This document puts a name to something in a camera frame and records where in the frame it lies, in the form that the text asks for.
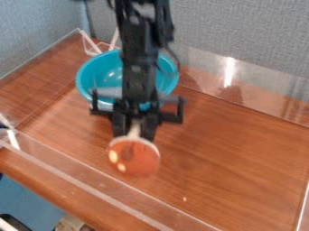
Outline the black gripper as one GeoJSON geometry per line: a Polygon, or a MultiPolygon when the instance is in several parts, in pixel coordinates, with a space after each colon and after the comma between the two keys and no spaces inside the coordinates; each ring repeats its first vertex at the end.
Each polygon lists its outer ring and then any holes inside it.
{"type": "Polygon", "coordinates": [[[182,123],[184,98],[164,95],[155,91],[146,103],[131,102],[122,98],[120,89],[93,89],[91,92],[91,114],[112,118],[112,133],[115,137],[123,136],[130,130],[130,119],[142,118],[142,138],[155,139],[156,127],[163,122],[182,123]],[[103,106],[99,97],[112,99],[111,108],[103,106]],[[178,107],[176,113],[163,112],[160,106],[171,104],[178,107]]]}

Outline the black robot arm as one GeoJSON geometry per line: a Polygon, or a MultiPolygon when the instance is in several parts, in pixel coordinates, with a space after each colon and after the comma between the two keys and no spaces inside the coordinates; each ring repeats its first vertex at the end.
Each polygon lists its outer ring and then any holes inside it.
{"type": "Polygon", "coordinates": [[[122,41],[123,63],[119,89],[95,88],[91,113],[107,116],[115,136],[124,135],[135,122],[140,137],[154,140],[156,127],[183,121],[183,98],[156,87],[159,51],[174,41],[174,23],[168,0],[106,0],[114,10],[122,41]]]}

